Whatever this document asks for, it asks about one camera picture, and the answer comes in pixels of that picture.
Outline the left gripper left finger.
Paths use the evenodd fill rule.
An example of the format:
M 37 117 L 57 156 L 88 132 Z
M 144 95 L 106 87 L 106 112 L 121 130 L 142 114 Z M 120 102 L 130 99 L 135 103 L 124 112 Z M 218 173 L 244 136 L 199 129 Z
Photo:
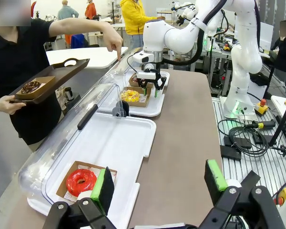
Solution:
M 46 217 L 44 229 L 114 229 L 107 217 L 114 193 L 114 182 L 108 167 L 102 169 L 89 197 L 72 205 L 55 202 Z

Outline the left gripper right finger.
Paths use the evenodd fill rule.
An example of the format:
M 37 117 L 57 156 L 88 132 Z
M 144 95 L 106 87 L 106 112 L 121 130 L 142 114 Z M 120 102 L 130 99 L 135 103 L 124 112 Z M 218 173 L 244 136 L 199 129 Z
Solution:
M 229 186 L 215 160 L 206 160 L 204 180 L 213 208 L 200 229 L 225 229 L 235 218 L 241 229 L 284 229 L 272 196 L 264 186 L 257 186 L 258 175 L 251 171 L 241 186 Z

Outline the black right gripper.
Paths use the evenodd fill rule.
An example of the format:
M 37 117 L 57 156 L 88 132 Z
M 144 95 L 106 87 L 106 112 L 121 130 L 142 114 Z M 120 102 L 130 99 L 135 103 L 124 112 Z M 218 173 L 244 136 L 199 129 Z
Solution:
M 158 92 L 164 88 L 164 85 L 166 83 L 167 77 L 161 76 L 160 68 L 157 68 L 157 64 L 155 63 L 146 63 L 143 65 L 143 71 L 145 73 L 155 73 L 156 79 L 154 81 L 155 86 L 155 93 L 154 97 L 156 98 L 158 95 Z M 146 79 L 137 79 L 138 85 L 143 88 L 143 94 L 147 94 L 147 85 L 148 81 Z

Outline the person's left hand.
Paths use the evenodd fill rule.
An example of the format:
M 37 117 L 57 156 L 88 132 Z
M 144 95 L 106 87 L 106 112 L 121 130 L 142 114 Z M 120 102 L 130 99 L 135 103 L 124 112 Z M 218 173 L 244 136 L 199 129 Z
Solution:
M 122 43 L 123 43 L 122 37 L 109 24 L 105 24 L 102 33 L 103 33 L 103 42 L 106 45 L 107 50 L 109 52 L 116 51 L 117 60 L 120 61 L 122 54 Z

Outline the person's right hand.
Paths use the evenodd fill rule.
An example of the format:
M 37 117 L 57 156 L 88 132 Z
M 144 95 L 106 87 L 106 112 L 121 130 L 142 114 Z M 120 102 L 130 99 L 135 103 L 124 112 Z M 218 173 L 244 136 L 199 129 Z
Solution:
M 16 113 L 16 111 L 26 106 L 26 104 L 22 102 L 12 103 L 12 101 L 14 100 L 14 95 L 3 96 L 2 98 L 0 98 L 0 112 L 13 115 Z

